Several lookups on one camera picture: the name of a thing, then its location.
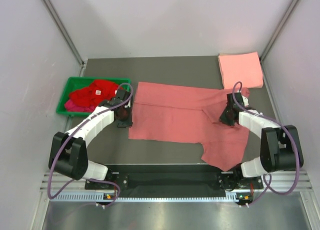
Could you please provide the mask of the salmon pink t-shirt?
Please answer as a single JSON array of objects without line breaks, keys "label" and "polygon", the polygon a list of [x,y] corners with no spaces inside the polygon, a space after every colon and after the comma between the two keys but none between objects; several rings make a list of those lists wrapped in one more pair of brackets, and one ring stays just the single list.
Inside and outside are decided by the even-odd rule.
[{"label": "salmon pink t-shirt", "polygon": [[249,130],[220,121],[230,89],[206,89],[139,82],[128,137],[202,144],[202,160],[228,171],[245,153]]}]

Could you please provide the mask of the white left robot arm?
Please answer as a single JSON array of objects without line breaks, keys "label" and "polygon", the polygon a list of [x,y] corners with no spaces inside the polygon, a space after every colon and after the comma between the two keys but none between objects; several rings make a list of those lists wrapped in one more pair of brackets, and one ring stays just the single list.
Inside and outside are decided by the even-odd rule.
[{"label": "white left robot arm", "polygon": [[76,127],[57,132],[53,139],[48,167],[73,180],[96,179],[102,188],[113,184],[108,167],[88,159],[90,142],[108,125],[117,122],[119,128],[132,126],[132,93],[123,89],[115,92],[111,100],[102,101],[94,111]]}]

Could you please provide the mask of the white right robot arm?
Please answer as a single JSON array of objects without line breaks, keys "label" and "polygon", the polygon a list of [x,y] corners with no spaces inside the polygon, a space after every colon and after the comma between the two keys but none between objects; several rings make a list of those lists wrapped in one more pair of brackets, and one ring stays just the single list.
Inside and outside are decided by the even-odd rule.
[{"label": "white right robot arm", "polygon": [[226,108],[219,120],[228,126],[239,124],[260,138],[260,155],[238,164],[234,184],[245,188],[253,177],[277,171],[293,171],[304,165],[298,130],[293,125],[283,126],[262,113],[245,107],[247,99],[239,92],[227,95]]}]

